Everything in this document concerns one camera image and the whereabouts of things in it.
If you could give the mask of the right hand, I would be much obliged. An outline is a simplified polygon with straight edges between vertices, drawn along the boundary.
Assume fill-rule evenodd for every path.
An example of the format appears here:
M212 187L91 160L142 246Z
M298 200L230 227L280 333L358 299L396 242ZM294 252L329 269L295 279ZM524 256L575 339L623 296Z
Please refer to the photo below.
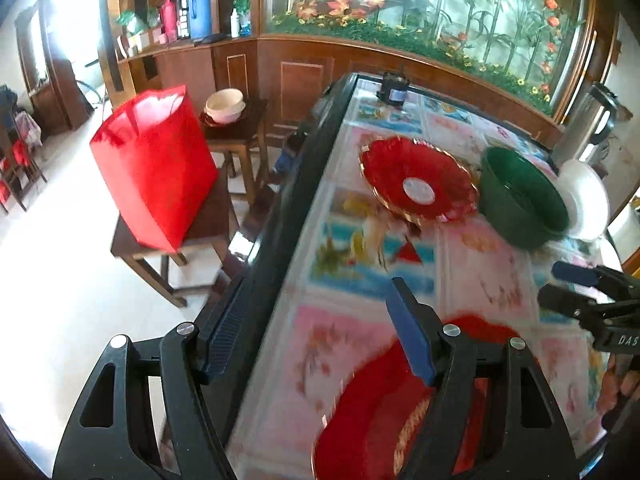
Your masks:
M639 356L611 353L596 404L602 428L619 432L638 402Z

